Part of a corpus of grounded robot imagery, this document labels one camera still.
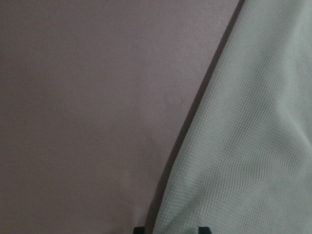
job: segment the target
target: waffle weave fabric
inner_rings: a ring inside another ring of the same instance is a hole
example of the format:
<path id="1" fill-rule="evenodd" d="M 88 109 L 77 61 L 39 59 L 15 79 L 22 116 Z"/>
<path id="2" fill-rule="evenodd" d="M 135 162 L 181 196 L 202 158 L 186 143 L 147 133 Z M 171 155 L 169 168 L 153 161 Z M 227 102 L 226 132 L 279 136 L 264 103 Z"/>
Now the waffle weave fabric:
<path id="1" fill-rule="evenodd" d="M 312 233 L 312 0 L 246 0 L 153 234 Z"/>

